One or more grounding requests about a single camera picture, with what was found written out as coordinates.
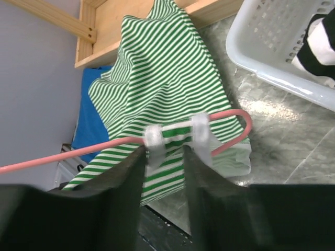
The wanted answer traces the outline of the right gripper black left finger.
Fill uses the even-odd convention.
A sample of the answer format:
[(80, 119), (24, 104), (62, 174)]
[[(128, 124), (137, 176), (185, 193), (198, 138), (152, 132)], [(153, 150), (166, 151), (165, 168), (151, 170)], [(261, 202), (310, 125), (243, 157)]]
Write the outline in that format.
[(1, 250), (134, 250), (146, 150), (71, 191), (1, 185)]

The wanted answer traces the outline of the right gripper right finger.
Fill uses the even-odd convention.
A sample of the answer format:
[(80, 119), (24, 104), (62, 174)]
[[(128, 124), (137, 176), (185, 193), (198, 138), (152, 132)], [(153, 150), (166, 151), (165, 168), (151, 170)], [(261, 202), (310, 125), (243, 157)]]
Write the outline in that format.
[(334, 185), (239, 186), (184, 150), (196, 250), (334, 250)]

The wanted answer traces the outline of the pink hanger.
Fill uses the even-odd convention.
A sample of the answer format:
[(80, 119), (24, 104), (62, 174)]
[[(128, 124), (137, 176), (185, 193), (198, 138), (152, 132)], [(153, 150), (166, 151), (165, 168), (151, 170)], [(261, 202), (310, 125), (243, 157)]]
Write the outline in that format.
[(241, 109), (232, 109), (212, 115), (199, 113), (188, 119), (145, 128), (141, 137), (126, 136), (78, 150), (33, 159), (1, 167), (1, 173), (10, 173), (35, 166), (62, 161), (98, 151), (90, 163), (90, 175), (113, 167), (128, 157), (138, 146), (145, 147), (149, 166), (157, 169), (183, 145), (191, 146), (202, 161), (211, 165), (214, 156), (242, 142), (252, 128), (250, 115)]

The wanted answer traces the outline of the blue cloth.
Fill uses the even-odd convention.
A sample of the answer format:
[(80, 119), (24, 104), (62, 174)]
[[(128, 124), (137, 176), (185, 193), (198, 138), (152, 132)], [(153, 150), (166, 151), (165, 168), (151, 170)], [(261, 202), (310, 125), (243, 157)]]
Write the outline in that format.
[(88, 90), (94, 80), (110, 69), (111, 66), (100, 66), (83, 70), (79, 117), (71, 144), (75, 150), (109, 141), (107, 130), (88, 95)]

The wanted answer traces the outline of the green striped tank top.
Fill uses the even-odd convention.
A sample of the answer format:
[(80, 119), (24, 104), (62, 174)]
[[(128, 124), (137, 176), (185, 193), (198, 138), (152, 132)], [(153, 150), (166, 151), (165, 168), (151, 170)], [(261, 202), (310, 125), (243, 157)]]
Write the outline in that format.
[(143, 205), (184, 188), (182, 147), (193, 139), (191, 117), (231, 109), (211, 54), (174, 1), (155, 1), (146, 18), (123, 18), (117, 61), (88, 95), (110, 140), (162, 127), (165, 159), (147, 167)]

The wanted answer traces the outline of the black white striped tank top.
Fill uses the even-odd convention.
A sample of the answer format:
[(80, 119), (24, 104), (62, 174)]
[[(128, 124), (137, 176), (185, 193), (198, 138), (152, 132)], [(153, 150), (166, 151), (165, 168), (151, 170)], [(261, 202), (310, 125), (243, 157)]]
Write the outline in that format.
[(334, 88), (334, 10), (312, 16), (292, 65), (318, 84)]

